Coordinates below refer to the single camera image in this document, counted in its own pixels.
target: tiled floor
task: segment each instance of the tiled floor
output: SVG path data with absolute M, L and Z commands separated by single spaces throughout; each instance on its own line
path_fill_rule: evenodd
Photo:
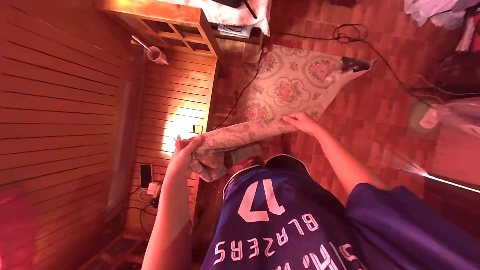
M 353 8 L 334 6 L 326 0 L 275 0 L 272 3 L 270 27 L 274 43 L 360 60 L 378 58 L 363 43 L 341 45 L 335 41 L 275 34 L 286 32 L 330 37 L 336 26 L 351 23 L 361 23 L 368 28 L 367 40 L 385 56 L 408 86 L 424 86 L 414 74 L 431 75 L 432 67 L 453 53 L 461 37 L 460 30 L 448 31 L 430 23 L 417 27 L 410 16 L 404 14 L 402 0 L 360 0 Z M 226 56 L 231 63 L 231 76 L 218 82 L 221 91 L 212 99 L 215 110 L 210 112 L 211 123 L 219 123 L 233 104 L 236 91 L 233 86 L 238 79 L 235 68 L 243 49 L 234 42 L 222 40 L 220 43 L 221 47 L 228 49 Z M 411 104 L 412 97 L 398 85 L 386 65 L 378 61 L 370 72 L 340 91 L 321 116 L 320 124 L 390 187 L 404 185 L 423 197 L 423 177 L 396 171 L 386 165 L 391 151 L 400 150 L 419 165 L 428 167 L 435 140 L 407 136 Z M 315 139 L 297 132 L 285 136 L 284 141 L 295 156 L 307 163 L 313 178 L 345 203 L 347 195 Z M 263 142 L 262 146 L 265 158 L 283 150 L 280 138 Z M 224 184 L 219 181 L 215 185 L 221 192 Z M 200 189 L 199 201 L 204 200 L 204 203 L 199 203 L 197 213 L 204 214 L 204 218 L 198 219 L 203 223 L 195 227 L 194 233 L 195 252 L 198 252 L 199 259 L 202 248 L 208 247 L 208 237 L 216 221 L 215 218 L 213 222 L 209 220 L 216 217 L 221 206 L 221 196 L 214 196 L 216 190 L 212 184 L 204 184 Z

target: black cable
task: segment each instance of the black cable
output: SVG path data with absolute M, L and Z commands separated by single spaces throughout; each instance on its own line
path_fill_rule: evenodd
M 363 31 L 363 35 L 362 35 L 362 31 L 360 31 L 360 29 L 358 28 L 358 26 L 361 26 L 364 28 L 364 31 Z M 347 36 L 345 33 L 342 33 L 341 30 L 343 28 L 346 28 L 346 27 L 350 27 L 351 29 L 354 29 L 355 32 L 356 32 L 356 37 L 350 37 L 350 36 Z M 329 40 L 336 40 L 338 43 L 340 44 L 346 44 L 346 43 L 351 43 L 351 42 L 362 42 L 362 43 L 365 43 L 367 44 L 381 59 L 382 61 L 387 65 L 387 68 L 392 72 L 393 76 L 395 77 L 395 79 L 398 81 L 398 83 L 400 84 L 400 86 L 407 92 L 409 93 L 412 97 L 416 98 L 418 101 L 424 103 L 425 105 L 427 105 L 428 107 L 432 108 L 432 106 L 430 104 L 428 104 L 426 101 L 422 100 L 421 98 L 417 97 L 415 94 L 412 93 L 411 91 L 411 88 L 408 88 L 405 83 L 400 80 L 400 78 L 398 77 L 398 75 L 396 74 L 396 72 L 394 71 L 394 69 L 392 68 L 392 66 L 390 65 L 390 63 L 387 61 L 387 59 L 385 59 L 385 57 L 379 52 L 377 51 L 377 49 L 375 49 L 375 47 L 366 40 L 366 38 L 368 37 L 368 28 L 363 25 L 363 24 L 344 24 L 344 25 L 340 25 L 340 26 L 337 26 L 334 30 L 333 30 L 333 33 L 332 33 L 332 37 L 331 38 L 324 38 L 324 37 L 311 37 L 311 36 L 302 36 L 302 35 L 296 35 L 296 34 L 289 34 L 289 33 L 284 33 L 284 32 L 275 32 L 277 34 L 282 34 L 282 35 L 288 35 L 288 36 L 294 36 L 294 37 L 302 37 L 302 38 L 311 38 L 311 39 L 318 39 L 318 40 L 325 40 L 325 41 L 329 41 Z
M 142 213 L 145 212 L 145 213 L 148 213 L 148 214 L 151 215 L 151 213 L 149 213 L 149 212 L 146 210 L 147 207 L 149 207 L 150 205 L 151 205 L 151 204 L 145 206 L 145 207 L 142 209 L 142 211 L 140 211 L 140 215 L 138 215 L 138 216 L 139 216 L 139 219 L 140 219 L 140 226 L 141 226 L 143 232 L 144 232 L 146 235 L 148 235 L 148 236 L 150 236 L 150 233 L 148 233 L 148 231 L 147 231 L 147 230 L 145 229 L 145 227 L 144 227 L 144 222 L 142 221 Z
M 255 78 L 257 77 L 258 75 L 258 72 L 260 71 L 260 68 L 261 68 L 261 63 L 262 63 L 262 56 L 264 55 L 264 47 L 262 45 L 262 50 L 260 51 L 260 58 L 258 59 L 258 66 L 257 66 L 257 72 L 255 73 L 255 76 L 253 77 L 253 79 L 247 84 L 247 86 L 245 86 L 245 88 L 240 92 L 239 96 L 237 97 L 237 99 L 235 100 L 235 103 L 233 103 L 233 106 L 232 106 L 232 109 L 230 110 L 230 112 L 228 113 L 228 115 L 225 117 L 225 119 L 220 123 L 218 124 L 213 130 L 217 129 L 219 126 L 221 126 L 223 123 L 225 123 L 225 121 L 228 119 L 228 117 L 232 114 L 233 110 L 235 109 L 235 107 L 237 106 L 238 104 L 238 101 L 241 97 L 241 95 L 243 94 L 243 92 L 248 88 L 248 86 L 255 80 Z
M 138 210 L 141 210 L 141 211 L 143 211 L 143 212 L 145 212 L 145 213 L 147 213 L 147 214 L 149 214 L 149 215 L 151 215 L 151 216 L 156 216 L 156 214 L 150 213 L 149 211 L 144 210 L 144 209 L 142 209 L 142 208 L 140 208 L 140 207 L 128 207 L 128 208 L 126 208 L 125 210 L 128 210 L 128 209 L 138 209 Z
M 115 207 L 113 207 L 112 209 L 110 209 L 110 211 L 108 211 L 108 213 L 107 213 L 105 216 L 107 217 L 108 215 L 110 215 L 110 214 L 113 212 L 113 210 L 117 209 L 117 207 L 119 207 L 124 201 L 126 201 L 127 199 L 129 199 L 130 196 L 131 196 L 132 194 L 134 194 L 135 192 L 137 192 L 139 189 L 140 189 L 140 186 L 138 186 L 134 191 L 130 192 L 123 200 L 121 200 L 120 202 L 118 202 L 118 204 L 117 204 Z

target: wooden wall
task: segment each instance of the wooden wall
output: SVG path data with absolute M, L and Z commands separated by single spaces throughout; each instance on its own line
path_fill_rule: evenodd
M 140 165 L 153 164 L 153 180 L 163 181 L 168 162 L 175 150 L 177 135 L 183 139 L 206 130 L 217 60 L 178 51 L 166 51 L 169 65 L 148 63 L 145 70 L 144 92 L 140 111 L 137 156 L 132 174 L 131 191 L 140 186 Z M 190 217 L 193 220 L 198 176 L 188 180 Z M 148 202 L 139 200 L 139 191 L 132 194 L 130 207 L 145 208 Z M 142 200 L 151 196 L 140 197 Z M 152 206 L 147 210 L 156 213 Z M 130 209 L 126 228 L 141 231 L 140 210 Z M 142 214 L 144 228 L 150 232 L 155 217 Z
M 70 269 L 105 220 L 129 34 L 90 1 L 0 18 L 0 188 L 33 204 L 36 269 Z

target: clothing pile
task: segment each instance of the clothing pile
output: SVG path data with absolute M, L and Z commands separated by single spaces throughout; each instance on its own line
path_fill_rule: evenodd
M 466 9 L 480 0 L 405 0 L 404 11 L 417 21 L 418 26 L 428 20 L 447 29 L 461 27 Z

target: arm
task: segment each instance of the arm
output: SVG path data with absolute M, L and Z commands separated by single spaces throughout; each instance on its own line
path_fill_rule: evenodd
M 373 173 L 353 156 L 343 145 L 330 135 L 319 123 L 304 112 L 284 116 L 283 120 L 298 129 L 315 136 L 343 188 L 350 195 L 353 188 L 360 183 L 372 184 L 380 189 L 386 189 Z
M 176 144 L 163 180 L 142 270 L 189 269 L 192 264 L 187 181 L 192 173 L 188 167 L 192 153 L 200 143 L 201 137 L 197 137 L 184 149 L 180 149 L 179 141 Z

